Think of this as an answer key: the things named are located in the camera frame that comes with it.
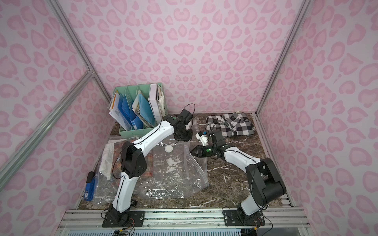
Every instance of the paper document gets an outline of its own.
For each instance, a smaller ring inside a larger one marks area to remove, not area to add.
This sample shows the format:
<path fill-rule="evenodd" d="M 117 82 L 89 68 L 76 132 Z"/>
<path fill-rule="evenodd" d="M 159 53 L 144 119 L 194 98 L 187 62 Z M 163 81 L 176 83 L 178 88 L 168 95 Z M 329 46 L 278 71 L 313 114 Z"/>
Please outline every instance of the paper document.
<path fill-rule="evenodd" d="M 133 111 L 135 112 L 135 115 L 138 116 L 140 118 L 140 120 L 143 122 L 143 124 L 146 126 L 146 128 L 153 128 L 155 127 L 154 125 L 152 125 L 151 123 L 149 123 L 140 113 L 140 110 L 141 110 L 141 107 L 140 107 L 140 97 L 143 97 L 142 95 L 142 92 L 139 90 L 138 91 L 138 94 L 132 104 L 132 109 Z"/>
<path fill-rule="evenodd" d="M 161 117 L 164 118 L 166 115 L 168 115 L 168 111 L 165 108 L 163 90 L 162 90 L 160 85 L 157 85 L 157 86 L 158 86 L 157 93 L 158 93 L 159 110 L 160 110 L 160 113 L 161 113 Z"/>
<path fill-rule="evenodd" d="M 148 123 L 152 125 L 152 127 L 155 127 L 155 118 L 153 116 L 150 103 L 142 94 L 139 95 L 139 113 Z"/>
<path fill-rule="evenodd" d="M 152 83 L 150 86 L 150 95 L 148 96 L 148 101 L 150 102 L 150 106 L 153 112 L 153 116 L 155 117 L 156 123 L 159 124 L 163 119 L 159 104 L 158 104 L 158 90 L 157 84 Z"/>
<path fill-rule="evenodd" d="M 112 101 L 110 102 L 108 108 L 110 110 L 109 115 L 111 115 L 125 130 L 131 130 L 131 124 L 127 121 L 121 112 L 122 98 L 118 91 L 115 92 Z"/>

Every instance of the white plastic part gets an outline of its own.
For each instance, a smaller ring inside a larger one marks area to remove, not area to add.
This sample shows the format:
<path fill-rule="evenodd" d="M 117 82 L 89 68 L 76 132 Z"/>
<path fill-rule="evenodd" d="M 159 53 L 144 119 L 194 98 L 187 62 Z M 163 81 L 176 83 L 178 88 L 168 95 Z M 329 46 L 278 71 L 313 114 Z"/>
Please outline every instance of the white plastic part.
<path fill-rule="evenodd" d="M 224 152 L 224 156 L 227 162 L 232 163 L 245 172 L 245 168 L 250 164 L 255 165 L 260 162 L 260 158 L 253 157 L 239 150 L 237 147 L 227 148 Z"/>
<path fill-rule="evenodd" d="M 172 145 L 165 145 L 164 150 L 165 150 L 167 153 L 170 153 L 170 152 L 173 151 L 173 147 L 172 147 Z"/>
<path fill-rule="evenodd" d="M 147 153 L 149 153 L 156 144 L 173 134 L 173 131 L 173 126 L 171 126 L 168 121 L 164 120 L 146 135 L 135 140 L 133 144 L 136 148 L 141 148 L 143 155 L 147 156 Z M 113 207 L 118 212 L 122 213 L 130 207 L 131 195 L 134 192 L 135 184 L 138 179 L 139 177 L 132 177 L 130 179 L 126 172 L 121 173 L 121 182 L 113 201 Z"/>
<path fill-rule="evenodd" d="M 260 158 L 246 154 L 245 152 L 239 150 L 237 147 L 227 148 L 223 154 L 227 162 L 236 165 L 244 172 L 246 172 L 245 168 L 247 166 L 255 165 L 261 160 Z M 249 196 L 241 203 L 241 206 L 247 216 L 250 216 L 259 210 L 259 207 L 257 206 L 251 194 L 249 194 Z"/>
<path fill-rule="evenodd" d="M 189 123 L 188 123 L 187 125 L 185 125 L 185 128 L 186 128 L 187 130 L 189 130 L 189 129 L 192 127 L 192 123 L 193 123 L 193 119 L 191 119 L 191 120 L 189 121 Z"/>
<path fill-rule="evenodd" d="M 203 134 L 203 135 L 199 135 L 198 133 L 197 134 L 195 134 L 195 137 L 201 142 L 201 144 L 203 145 L 203 146 L 207 146 L 207 145 L 209 145 L 208 144 L 208 137 L 205 135 L 205 134 Z"/>
<path fill-rule="evenodd" d="M 156 126 L 153 130 L 148 132 L 145 136 L 135 140 L 134 146 L 141 148 L 144 156 L 151 151 L 160 141 L 173 134 L 173 126 L 166 120 L 163 120 L 160 125 Z"/>
<path fill-rule="evenodd" d="M 138 179 L 139 177 L 132 177 L 129 179 L 126 172 L 121 173 L 121 181 L 118 186 L 117 195 L 113 200 L 113 207 L 117 211 L 122 213 L 130 208 L 131 195 L 134 192 L 135 184 Z"/>
<path fill-rule="evenodd" d="M 247 216 L 250 216 L 259 210 L 259 207 L 257 206 L 251 194 L 249 194 L 249 196 L 244 199 L 244 201 L 242 201 L 240 205 L 242 206 L 242 209 Z"/>

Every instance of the black and white plaid cloth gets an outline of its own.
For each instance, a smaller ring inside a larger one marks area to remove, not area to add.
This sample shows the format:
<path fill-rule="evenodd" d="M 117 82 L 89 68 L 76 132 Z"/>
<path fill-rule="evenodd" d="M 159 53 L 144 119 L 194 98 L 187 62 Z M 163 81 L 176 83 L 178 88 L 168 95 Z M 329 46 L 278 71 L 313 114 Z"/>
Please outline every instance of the black and white plaid cloth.
<path fill-rule="evenodd" d="M 223 137 L 254 134 L 255 127 L 245 113 L 223 114 L 209 116 L 206 119 L 207 130 L 220 130 Z"/>

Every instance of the clear plastic bag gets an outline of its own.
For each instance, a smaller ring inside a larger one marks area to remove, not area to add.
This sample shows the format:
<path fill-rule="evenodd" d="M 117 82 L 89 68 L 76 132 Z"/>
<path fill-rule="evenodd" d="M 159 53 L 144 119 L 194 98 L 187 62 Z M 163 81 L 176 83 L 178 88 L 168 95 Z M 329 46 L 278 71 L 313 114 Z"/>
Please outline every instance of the clear plastic bag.
<path fill-rule="evenodd" d="M 121 136 L 111 136 L 107 145 L 104 148 L 100 165 L 96 168 L 97 185 L 93 195 L 93 207 L 102 208 L 103 205 L 111 203 L 118 190 L 119 180 L 115 179 L 112 174 L 112 167 L 114 161 L 119 159 L 119 154 L 122 150 L 124 142 L 132 142 L 139 139 L 138 137 L 132 137 L 130 139 L 124 139 Z M 120 169 L 114 167 L 114 175 L 120 176 Z"/>
<path fill-rule="evenodd" d="M 146 172 L 139 178 L 134 193 L 145 199 L 168 199 L 190 197 L 200 190 L 209 186 L 207 178 L 207 159 L 194 158 L 189 150 L 192 146 L 200 144 L 195 138 L 198 133 L 196 120 L 193 120 L 193 137 L 189 142 L 177 141 L 173 135 L 168 136 L 156 145 L 147 155 Z M 114 143 L 114 154 L 112 161 L 116 161 L 114 175 L 121 175 L 119 169 L 118 155 L 125 140 Z M 167 153 L 164 148 L 172 145 L 173 151 Z M 119 180 L 111 174 L 104 174 L 97 171 L 98 183 L 93 197 L 94 208 L 102 208 L 103 205 L 111 203 L 118 190 Z"/>
<path fill-rule="evenodd" d="M 166 145 L 172 145 L 173 151 L 165 152 Z M 209 186 L 207 176 L 189 152 L 189 142 L 169 136 L 152 151 L 152 177 L 141 177 L 135 187 L 134 193 L 140 198 L 186 198 Z"/>

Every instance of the black motor housing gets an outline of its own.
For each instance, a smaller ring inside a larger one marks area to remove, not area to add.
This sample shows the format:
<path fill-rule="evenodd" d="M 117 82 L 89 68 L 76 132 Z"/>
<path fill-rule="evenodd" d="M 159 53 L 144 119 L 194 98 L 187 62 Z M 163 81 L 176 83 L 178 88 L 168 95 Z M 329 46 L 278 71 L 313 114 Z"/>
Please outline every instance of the black motor housing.
<path fill-rule="evenodd" d="M 270 158 L 261 159 L 257 165 L 249 165 L 245 170 L 253 199 L 261 207 L 286 194 L 284 182 Z M 263 180 L 261 173 L 268 178 Z"/>

